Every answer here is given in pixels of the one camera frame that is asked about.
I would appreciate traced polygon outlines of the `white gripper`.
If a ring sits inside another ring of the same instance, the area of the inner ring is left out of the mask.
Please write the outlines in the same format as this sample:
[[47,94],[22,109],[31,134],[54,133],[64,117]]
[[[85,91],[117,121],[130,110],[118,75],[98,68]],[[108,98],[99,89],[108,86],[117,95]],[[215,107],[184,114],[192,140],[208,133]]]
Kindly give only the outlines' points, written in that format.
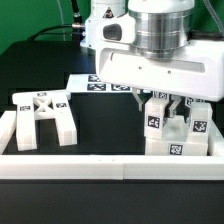
[[146,100],[142,90],[173,94],[169,118],[176,116],[181,96],[223,99],[224,40],[190,39],[190,17],[128,13],[100,24],[96,74],[106,83],[132,87],[139,111]]

